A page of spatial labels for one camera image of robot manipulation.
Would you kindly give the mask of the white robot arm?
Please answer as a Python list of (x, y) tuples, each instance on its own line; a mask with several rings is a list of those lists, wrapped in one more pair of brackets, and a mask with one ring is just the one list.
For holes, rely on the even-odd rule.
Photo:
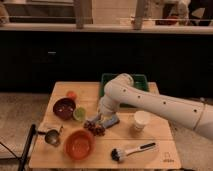
[(103, 115), (113, 115), (121, 104), (131, 105), (181, 124), (213, 140), (213, 105), (154, 94), (133, 87), (131, 75), (123, 73), (108, 81), (99, 101)]

